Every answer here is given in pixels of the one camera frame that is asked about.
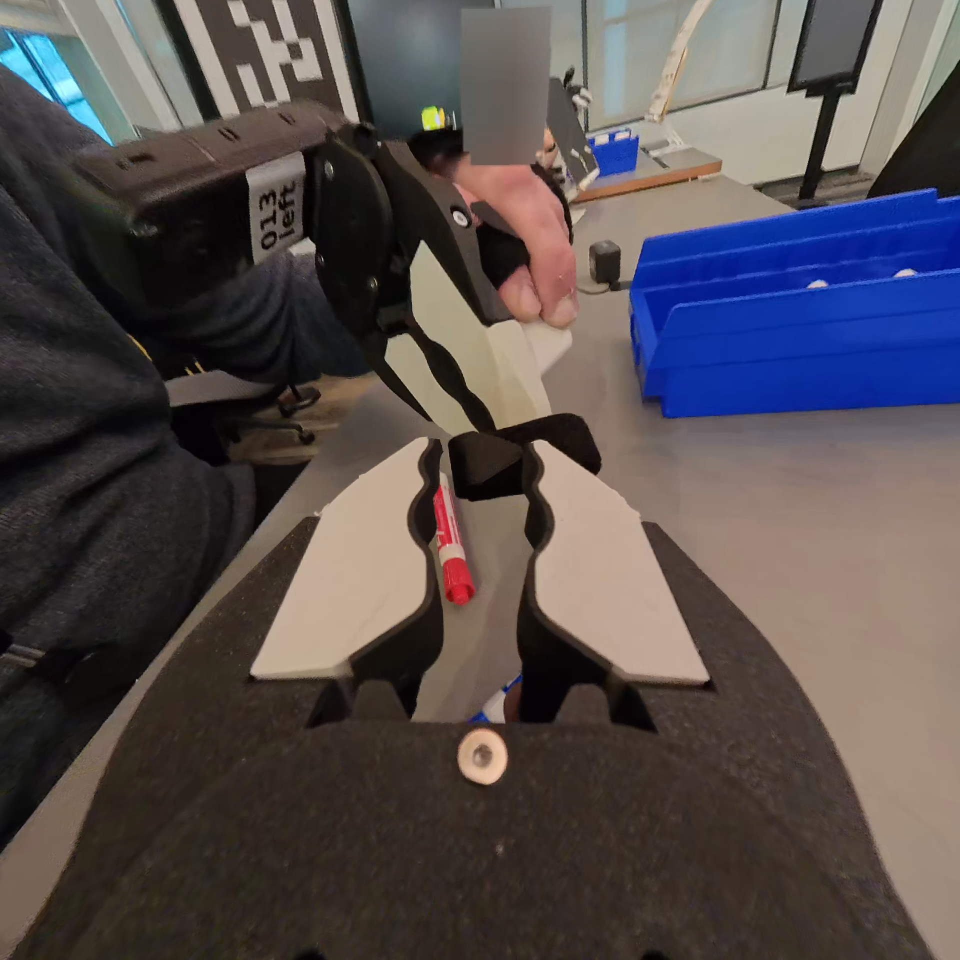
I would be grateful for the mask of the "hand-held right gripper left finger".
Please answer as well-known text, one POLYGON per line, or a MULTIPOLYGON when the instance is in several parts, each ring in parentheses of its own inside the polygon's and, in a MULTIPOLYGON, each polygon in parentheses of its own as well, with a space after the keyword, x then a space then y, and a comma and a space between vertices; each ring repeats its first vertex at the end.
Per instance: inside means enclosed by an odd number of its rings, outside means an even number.
POLYGON ((384 681, 413 717, 445 637, 431 550, 442 454, 415 438, 321 509, 250 678, 384 681))

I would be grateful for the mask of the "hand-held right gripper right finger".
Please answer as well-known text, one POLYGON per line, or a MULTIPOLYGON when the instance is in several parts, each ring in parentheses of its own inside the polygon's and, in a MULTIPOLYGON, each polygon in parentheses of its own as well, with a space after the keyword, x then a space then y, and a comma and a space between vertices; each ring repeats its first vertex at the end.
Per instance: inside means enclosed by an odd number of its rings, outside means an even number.
POLYGON ((532 554, 517 617, 520 719, 553 721, 570 690, 587 685, 614 718, 644 724, 640 687, 707 687, 640 514, 545 440, 524 448, 522 489, 532 554))

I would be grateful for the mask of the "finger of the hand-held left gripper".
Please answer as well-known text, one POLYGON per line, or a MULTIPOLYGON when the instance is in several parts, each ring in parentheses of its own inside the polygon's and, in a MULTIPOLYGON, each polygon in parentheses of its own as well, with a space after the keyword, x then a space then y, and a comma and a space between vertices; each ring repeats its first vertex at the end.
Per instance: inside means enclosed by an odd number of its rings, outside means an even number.
POLYGON ((451 436, 497 427, 498 366, 474 321, 427 328, 414 318, 369 324, 369 360, 391 390, 451 436))
POLYGON ((514 318, 484 325, 426 242, 410 283, 410 394, 434 424, 502 429, 552 414, 543 378, 570 350, 570 328, 514 318))

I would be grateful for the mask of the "red whiteboard marker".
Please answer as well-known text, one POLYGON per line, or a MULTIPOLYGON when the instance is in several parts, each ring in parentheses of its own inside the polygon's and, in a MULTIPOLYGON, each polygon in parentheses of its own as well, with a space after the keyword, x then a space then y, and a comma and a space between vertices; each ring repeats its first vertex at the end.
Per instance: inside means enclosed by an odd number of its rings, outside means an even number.
POLYGON ((444 472, 438 474, 433 506, 443 592, 448 602, 458 607, 466 606, 474 598, 474 579, 460 532, 455 497, 444 472))

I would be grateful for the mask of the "blue whiteboard marker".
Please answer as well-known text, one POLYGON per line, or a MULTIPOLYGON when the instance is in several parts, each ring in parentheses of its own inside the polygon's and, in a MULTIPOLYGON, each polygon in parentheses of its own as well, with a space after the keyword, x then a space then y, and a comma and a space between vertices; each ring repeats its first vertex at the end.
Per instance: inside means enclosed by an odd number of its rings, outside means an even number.
POLYGON ((474 717, 481 724, 502 725, 516 722, 520 715, 522 674, 504 684, 486 701, 474 717))

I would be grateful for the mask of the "person's left forearm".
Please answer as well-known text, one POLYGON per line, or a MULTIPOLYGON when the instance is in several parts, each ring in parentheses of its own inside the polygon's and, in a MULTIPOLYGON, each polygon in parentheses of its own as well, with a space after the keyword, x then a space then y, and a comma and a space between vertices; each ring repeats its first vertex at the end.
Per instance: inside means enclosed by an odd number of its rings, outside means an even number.
POLYGON ((300 385, 371 371, 305 255, 279 254, 178 308, 143 308, 130 330, 153 357, 247 381, 300 385))

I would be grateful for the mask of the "person's left hand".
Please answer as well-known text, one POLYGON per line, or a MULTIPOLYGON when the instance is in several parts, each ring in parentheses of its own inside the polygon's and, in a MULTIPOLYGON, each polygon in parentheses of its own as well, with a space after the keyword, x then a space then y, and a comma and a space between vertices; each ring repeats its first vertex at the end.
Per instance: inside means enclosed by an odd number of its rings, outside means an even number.
POLYGON ((529 264, 497 284, 513 317, 568 329, 579 313, 577 263, 562 204, 545 181, 530 165, 475 166, 468 154, 449 177, 465 199, 499 214, 527 250, 529 264))

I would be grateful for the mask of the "black white tag poster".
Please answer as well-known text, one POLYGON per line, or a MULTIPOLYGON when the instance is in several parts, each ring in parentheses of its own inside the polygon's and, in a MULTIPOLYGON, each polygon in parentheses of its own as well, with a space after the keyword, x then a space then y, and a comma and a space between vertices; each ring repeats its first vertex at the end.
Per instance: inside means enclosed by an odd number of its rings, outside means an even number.
POLYGON ((156 2, 204 119, 292 100, 368 117, 345 2, 156 2))

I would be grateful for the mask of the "small blue bin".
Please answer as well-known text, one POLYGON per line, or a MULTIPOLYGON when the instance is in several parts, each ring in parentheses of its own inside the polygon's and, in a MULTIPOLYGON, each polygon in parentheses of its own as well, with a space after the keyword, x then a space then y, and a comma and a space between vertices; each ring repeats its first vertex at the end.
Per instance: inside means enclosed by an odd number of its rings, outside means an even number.
POLYGON ((633 132, 630 126, 597 133, 588 138, 587 141, 592 150, 600 178, 629 174, 636 170, 640 151, 640 137, 633 132))

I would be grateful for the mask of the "wooden side table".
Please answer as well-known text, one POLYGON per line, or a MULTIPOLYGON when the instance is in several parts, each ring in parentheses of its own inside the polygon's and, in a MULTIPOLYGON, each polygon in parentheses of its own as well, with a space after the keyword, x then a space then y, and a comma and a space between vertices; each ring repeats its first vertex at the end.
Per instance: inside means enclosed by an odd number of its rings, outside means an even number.
POLYGON ((689 183, 719 174, 722 166, 719 157, 690 146, 657 156, 640 149, 633 170, 599 175, 572 203, 582 205, 662 186, 689 183))

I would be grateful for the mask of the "person's grey sweater torso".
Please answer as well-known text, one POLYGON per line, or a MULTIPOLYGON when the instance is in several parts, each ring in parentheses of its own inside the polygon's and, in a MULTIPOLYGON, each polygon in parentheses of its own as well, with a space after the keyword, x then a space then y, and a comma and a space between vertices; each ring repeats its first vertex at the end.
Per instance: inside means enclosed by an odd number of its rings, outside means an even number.
POLYGON ((96 138, 2 69, 2 846, 251 532, 81 279, 58 167, 96 138))

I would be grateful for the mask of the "black screen stand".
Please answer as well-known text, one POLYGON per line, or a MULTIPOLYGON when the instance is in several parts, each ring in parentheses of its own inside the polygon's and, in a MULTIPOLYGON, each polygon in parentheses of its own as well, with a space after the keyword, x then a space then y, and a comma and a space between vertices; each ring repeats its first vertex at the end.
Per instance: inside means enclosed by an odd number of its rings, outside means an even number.
POLYGON ((819 83, 805 90, 806 99, 821 100, 817 123, 814 129, 810 153, 798 188, 797 210, 807 210, 818 205, 817 189, 824 173, 823 161, 833 131, 834 118, 840 100, 851 93, 850 80, 819 83))

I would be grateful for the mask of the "dark display screen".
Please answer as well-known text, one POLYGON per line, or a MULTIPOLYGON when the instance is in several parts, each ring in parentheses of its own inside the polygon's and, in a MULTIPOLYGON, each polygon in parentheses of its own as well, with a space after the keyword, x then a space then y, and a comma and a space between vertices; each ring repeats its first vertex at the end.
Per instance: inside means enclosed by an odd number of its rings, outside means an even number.
POLYGON ((882 1, 808 1, 787 92, 855 92, 882 1))

